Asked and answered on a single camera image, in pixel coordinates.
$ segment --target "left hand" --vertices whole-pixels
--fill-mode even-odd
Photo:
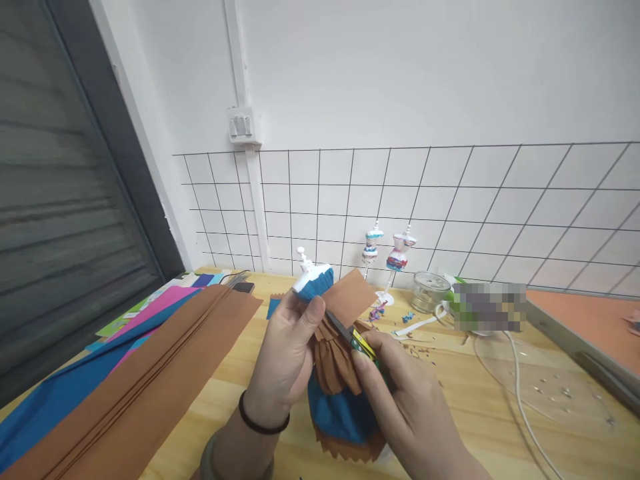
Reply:
[[[245,394],[247,415],[264,428],[284,423],[311,376],[309,340],[325,315],[325,302],[315,297],[300,314],[303,306],[293,290],[282,298],[269,320]]]

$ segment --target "mannequin stand base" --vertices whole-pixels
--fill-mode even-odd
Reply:
[[[375,293],[378,296],[378,302],[376,302],[376,304],[372,305],[374,307],[378,307],[380,305],[382,305],[385,300],[387,301],[387,306],[390,307],[393,305],[393,297],[391,296],[390,293],[385,293],[383,291],[379,291]]]

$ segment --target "black bracelet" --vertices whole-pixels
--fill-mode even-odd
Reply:
[[[253,420],[251,420],[247,416],[247,412],[245,412],[244,399],[245,399],[246,392],[247,392],[246,390],[242,392],[242,395],[240,395],[240,401],[238,402],[238,410],[240,410],[240,416],[242,417],[242,420],[245,422],[246,426],[248,426],[254,432],[258,432],[262,435],[277,435],[278,433],[282,432],[285,428],[287,428],[287,426],[289,425],[289,420],[291,418],[291,415],[287,415],[287,419],[285,420],[285,422],[279,427],[276,427],[274,429],[264,428],[258,425],[257,423],[253,422]]]

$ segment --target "orange board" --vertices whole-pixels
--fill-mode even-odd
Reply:
[[[640,337],[622,320],[640,309],[640,301],[533,290],[527,291],[527,300],[640,376]]]

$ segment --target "green paper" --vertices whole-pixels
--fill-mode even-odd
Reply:
[[[116,318],[116,320],[114,320],[111,323],[109,323],[109,324],[105,325],[104,327],[102,327],[95,334],[98,337],[110,337],[112,335],[115,335],[116,332],[118,332],[118,330],[120,330],[122,327],[124,327],[126,324],[128,324],[131,320],[133,320],[133,319],[126,319],[126,318],[124,318],[124,316],[126,314],[128,314],[128,313],[133,313],[133,312],[140,311],[140,308],[142,307],[142,305],[145,304],[146,301],[147,301],[147,299],[145,298],[140,303],[137,303],[132,308],[130,308],[129,310],[124,312],[122,315],[120,315],[118,318]]]

